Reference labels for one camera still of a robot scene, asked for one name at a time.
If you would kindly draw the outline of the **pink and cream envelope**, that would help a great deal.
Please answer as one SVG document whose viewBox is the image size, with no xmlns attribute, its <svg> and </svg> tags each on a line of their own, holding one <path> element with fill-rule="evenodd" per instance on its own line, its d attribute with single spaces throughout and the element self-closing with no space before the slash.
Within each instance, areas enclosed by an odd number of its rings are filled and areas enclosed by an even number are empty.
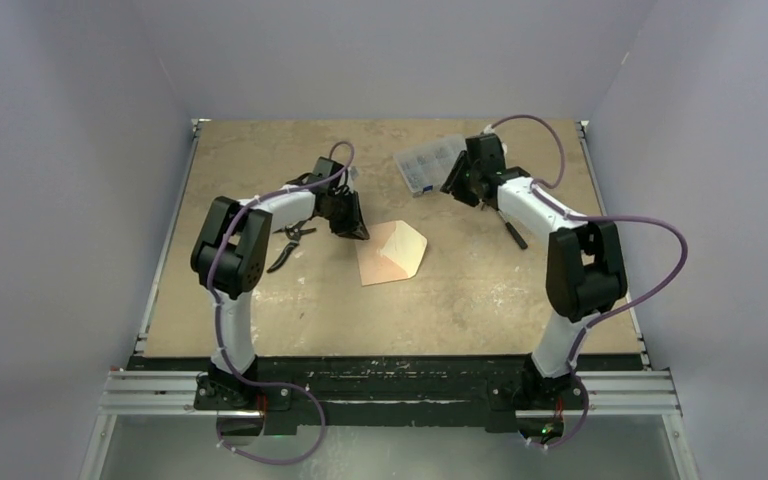
<svg viewBox="0 0 768 480">
<path fill-rule="evenodd" d="M 371 286 L 413 278 L 424 258 L 428 240 L 403 220 L 368 228 L 368 240 L 356 240 L 360 282 Z"/>
</svg>

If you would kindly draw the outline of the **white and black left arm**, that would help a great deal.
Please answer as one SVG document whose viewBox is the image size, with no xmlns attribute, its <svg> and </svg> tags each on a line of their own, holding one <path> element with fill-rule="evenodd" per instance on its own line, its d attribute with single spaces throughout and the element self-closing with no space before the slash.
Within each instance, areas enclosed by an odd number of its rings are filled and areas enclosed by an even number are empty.
<svg viewBox="0 0 768 480">
<path fill-rule="evenodd" d="M 326 220 L 340 238 L 369 239 L 350 166 L 321 157 L 312 172 L 274 192 L 242 200 L 220 196 L 211 203 L 190 258 L 211 297 L 216 334 L 199 401 L 244 409 L 257 399 L 263 383 L 251 338 L 252 293 L 270 269 L 272 235 L 284 230 L 296 237 L 314 218 Z"/>
</svg>

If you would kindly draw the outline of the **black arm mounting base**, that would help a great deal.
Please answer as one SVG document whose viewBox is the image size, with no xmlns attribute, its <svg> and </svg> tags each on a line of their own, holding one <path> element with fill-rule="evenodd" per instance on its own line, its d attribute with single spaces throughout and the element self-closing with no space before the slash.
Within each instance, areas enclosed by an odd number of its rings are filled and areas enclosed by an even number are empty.
<svg viewBox="0 0 768 480">
<path fill-rule="evenodd" d="M 541 381 L 527 354 L 408 356 L 260 356 L 245 372 L 249 385 L 212 366 L 207 357 L 132 356 L 137 372 L 196 374 L 198 410 L 257 412 L 269 435 L 293 435 L 317 426 L 320 402 L 330 426 L 480 427 L 516 431 L 517 410 L 583 406 L 584 390 L 573 380 Z"/>
</svg>

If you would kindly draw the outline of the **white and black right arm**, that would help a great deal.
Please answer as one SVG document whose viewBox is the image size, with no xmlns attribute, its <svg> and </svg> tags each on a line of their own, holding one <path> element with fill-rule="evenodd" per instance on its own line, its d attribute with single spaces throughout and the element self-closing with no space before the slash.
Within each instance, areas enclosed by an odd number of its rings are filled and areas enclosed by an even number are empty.
<svg viewBox="0 0 768 480">
<path fill-rule="evenodd" d="M 503 144 L 494 133 L 466 139 L 440 190 L 470 207 L 489 206 L 543 240 L 552 313 L 524 362 L 513 403 L 518 408 L 555 406 L 572 384 L 590 322 L 610 312 L 627 293 L 615 223 L 587 220 L 522 168 L 507 167 Z"/>
</svg>

